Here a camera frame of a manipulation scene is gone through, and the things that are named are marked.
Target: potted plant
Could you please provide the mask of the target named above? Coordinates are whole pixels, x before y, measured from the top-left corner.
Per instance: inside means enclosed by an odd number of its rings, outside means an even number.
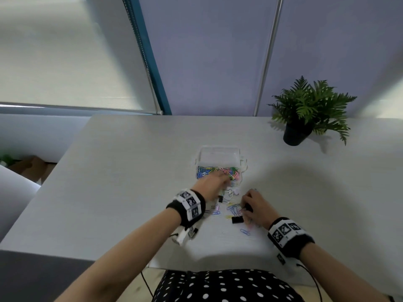
[[[283,89],[279,96],[274,95],[276,103],[268,105],[275,108],[273,120],[286,124],[284,142],[297,146],[312,131],[321,135],[327,130],[335,130],[346,144],[350,128],[346,124],[345,108],[356,96],[336,93],[333,89],[327,81],[314,82],[312,87],[301,76],[291,89]]]

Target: green fern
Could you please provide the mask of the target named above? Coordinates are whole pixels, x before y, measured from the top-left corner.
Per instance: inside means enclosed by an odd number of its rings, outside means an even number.
[[[345,109],[347,103],[357,97],[348,93],[336,93],[333,89],[327,81],[317,81],[311,86],[301,76],[290,89],[283,89],[280,95],[274,95],[274,104],[268,104],[276,110],[273,120],[308,125],[318,135],[334,130],[346,144],[350,128],[346,124]]]

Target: white roller shade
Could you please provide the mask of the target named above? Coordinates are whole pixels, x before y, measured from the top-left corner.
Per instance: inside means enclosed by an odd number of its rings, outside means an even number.
[[[114,22],[107,32],[117,36],[109,44],[86,5],[85,0],[0,1],[0,102],[156,111],[122,0],[108,4],[106,12],[93,11]],[[116,55],[116,47],[124,52]]]

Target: wire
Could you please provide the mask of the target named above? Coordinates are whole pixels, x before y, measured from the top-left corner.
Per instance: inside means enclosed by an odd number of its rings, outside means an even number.
[[[148,284],[147,284],[147,281],[144,279],[143,272],[141,272],[141,276],[143,277],[144,283],[147,285],[147,288],[148,288],[148,291],[150,292],[150,295],[154,298],[154,296],[153,296],[153,294],[152,294],[152,292],[151,292],[151,289],[150,289],[150,287],[149,287]]]
[[[308,269],[306,269],[306,267],[302,266],[301,264],[297,264],[297,266],[304,268],[304,269],[306,270],[306,272],[308,272],[309,275],[312,277],[312,279],[313,279],[314,282],[315,282],[316,288],[318,289],[318,292],[319,292],[320,302],[323,302],[323,300],[322,300],[322,295],[321,295],[321,293],[320,293],[320,289],[319,289],[318,283],[316,283],[316,280],[315,280],[314,276],[309,272]]]

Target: forearm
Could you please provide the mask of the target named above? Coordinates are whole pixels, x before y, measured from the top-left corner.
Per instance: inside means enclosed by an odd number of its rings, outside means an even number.
[[[375,288],[314,243],[301,251],[301,262],[334,302],[387,302]]]
[[[165,209],[99,258],[56,301],[115,301],[180,223],[179,213]]]

